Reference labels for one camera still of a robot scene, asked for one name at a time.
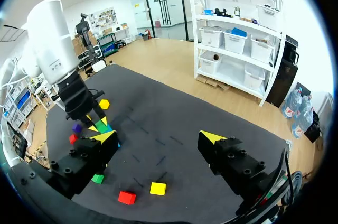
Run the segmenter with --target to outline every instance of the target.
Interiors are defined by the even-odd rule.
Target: black table
[[[106,67],[86,85],[106,93],[102,98],[110,101],[107,120],[118,132],[122,147],[110,160],[103,184],[90,182],[72,200],[109,216],[222,223],[235,216],[242,199],[221,176],[212,174],[197,149],[199,131],[237,137],[252,157],[266,163],[267,173],[277,167],[287,146],[276,135],[240,117],[118,65]],[[49,111],[50,161],[71,149],[68,137],[73,123],[57,106]],[[95,135],[88,130],[83,133]],[[151,182],[158,179],[167,184],[165,196],[149,193]],[[136,203],[118,202],[120,191],[135,192]]]

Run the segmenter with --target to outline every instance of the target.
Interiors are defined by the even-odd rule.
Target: water bottle
[[[295,120],[297,120],[301,114],[312,108],[311,98],[312,96],[303,96],[302,104],[298,108],[298,111],[294,113]]]
[[[292,118],[292,115],[296,111],[298,111],[300,105],[302,104],[301,92],[302,88],[291,91],[289,97],[286,99],[284,105],[281,107],[281,112],[283,113],[283,116],[285,118]]]
[[[291,125],[291,132],[295,138],[300,138],[313,122],[313,108],[301,114]]]

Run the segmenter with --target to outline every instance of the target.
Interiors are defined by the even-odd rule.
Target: cardboard box
[[[108,35],[109,33],[112,33],[112,28],[111,27],[108,28],[108,29],[103,30],[103,34],[104,35]]]
[[[82,43],[82,37],[78,36],[77,38],[74,38],[72,40],[72,43],[73,43],[73,46],[79,44],[79,43]]]
[[[97,40],[94,36],[89,37],[89,41],[91,42],[91,45],[93,45],[93,46],[97,45]]]
[[[85,46],[83,45],[83,43],[79,43],[77,45],[74,45],[74,51],[76,56],[84,53],[87,49],[85,48]]]

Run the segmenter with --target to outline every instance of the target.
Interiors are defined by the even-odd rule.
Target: red cube
[[[136,195],[130,192],[121,191],[118,201],[124,204],[134,204],[136,200]]]
[[[79,139],[78,136],[76,136],[75,134],[72,134],[70,137],[69,137],[69,142],[70,144],[73,144],[75,141],[77,141]]]

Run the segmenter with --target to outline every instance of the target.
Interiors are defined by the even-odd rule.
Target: glass wall
[[[157,38],[186,40],[182,0],[148,0]]]
[[[150,29],[152,36],[156,38],[193,41],[190,0],[131,0],[131,2],[139,32],[144,33],[145,29]],[[202,4],[196,5],[196,9],[199,8],[203,10]]]
[[[146,29],[149,29],[152,32],[152,36],[154,36],[147,0],[131,0],[131,2],[138,33],[144,33]]]

